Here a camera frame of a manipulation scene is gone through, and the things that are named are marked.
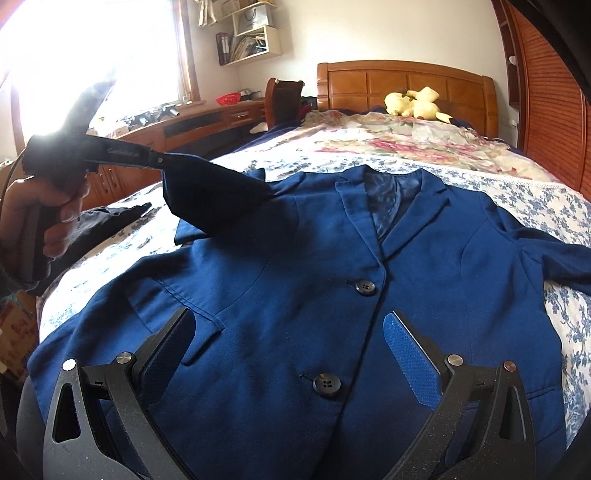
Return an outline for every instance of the wooden wardrobe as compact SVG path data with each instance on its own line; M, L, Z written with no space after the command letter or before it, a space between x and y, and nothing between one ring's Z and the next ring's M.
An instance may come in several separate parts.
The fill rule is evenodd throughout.
M518 148L591 199L591 107L540 32L506 0L493 0L505 47ZM515 56L517 65L509 62Z

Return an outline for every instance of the blazer lapel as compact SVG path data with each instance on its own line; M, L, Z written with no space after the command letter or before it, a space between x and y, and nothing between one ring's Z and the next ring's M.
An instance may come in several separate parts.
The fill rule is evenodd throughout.
M402 218L382 241L385 259L410 242L449 202L447 187L442 180L425 170L421 172L423 174L421 190Z
M344 181L337 182L335 188L343 201L349 221L359 232L363 241L381 264L382 251L378 243L374 220L369 212L368 196L365 191L365 184L363 183L363 170L362 167L356 167L352 170L359 170L355 173L361 173L361 175L342 176Z

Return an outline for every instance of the blazer sleeve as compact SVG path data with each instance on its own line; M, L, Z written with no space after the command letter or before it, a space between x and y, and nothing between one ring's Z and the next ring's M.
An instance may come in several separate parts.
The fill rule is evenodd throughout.
M523 226L507 210L486 197L483 208L489 220L538 262L544 279L591 295L591 249L584 245L565 244L549 233Z

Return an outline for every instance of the pocket flap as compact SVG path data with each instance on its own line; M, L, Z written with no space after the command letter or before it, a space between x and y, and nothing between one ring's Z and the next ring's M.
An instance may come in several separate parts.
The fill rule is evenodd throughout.
M183 357L181 362L183 365L192 364L211 338L223 330L220 322L207 318L201 312L196 312L194 306L179 300L153 278L142 278L133 282L125 289L125 294L130 305L151 333L159 332L179 307L187 307L194 313L195 336Z

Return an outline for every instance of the black button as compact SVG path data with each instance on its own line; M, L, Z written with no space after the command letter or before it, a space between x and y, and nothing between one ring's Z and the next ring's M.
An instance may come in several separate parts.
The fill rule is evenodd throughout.
M373 295L375 291L375 283L370 280L359 280L355 284L355 290L361 293L361 295Z
M320 374L314 379L314 390L323 397L334 397L340 390L340 378L331 374Z

